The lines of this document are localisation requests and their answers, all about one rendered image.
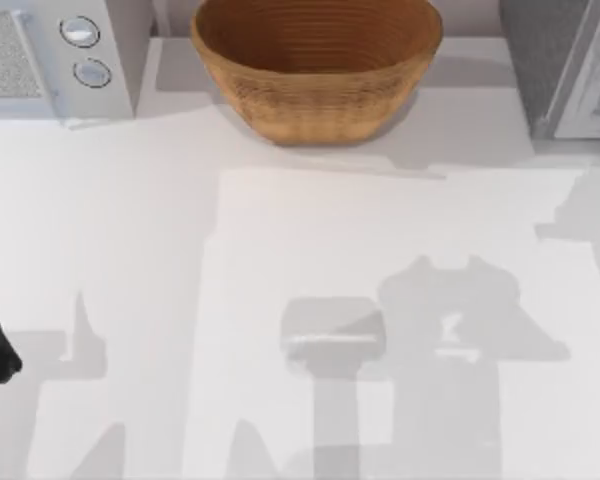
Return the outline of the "round microwave knob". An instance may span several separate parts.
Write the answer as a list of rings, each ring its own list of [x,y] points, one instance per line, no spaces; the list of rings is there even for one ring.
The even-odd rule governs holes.
[[[112,80],[109,67],[100,60],[87,58],[73,65],[74,78],[83,86],[91,89],[106,87]]]
[[[76,48],[91,48],[100,40],[98,25],[84,16],[63,19],[59,24],[61,37]]]

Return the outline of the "brown woven basket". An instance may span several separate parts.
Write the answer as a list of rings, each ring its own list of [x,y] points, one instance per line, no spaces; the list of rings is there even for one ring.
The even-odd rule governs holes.
[[[278,145],[343,145],[384,127],[441,44],[429,0],[203,0],[191,41],[238,116]]]

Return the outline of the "pale microwave oven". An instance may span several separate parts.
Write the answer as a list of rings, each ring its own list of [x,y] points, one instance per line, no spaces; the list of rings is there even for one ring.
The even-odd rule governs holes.
[[[60,35],[60,21],[88,17],[100,29],[91,48]],[[134,118],[153,26],[153,0],[0,0],[0,120],[100,123]],[[112,73],[104,88],[81,85],[73,65],[87,58]]]

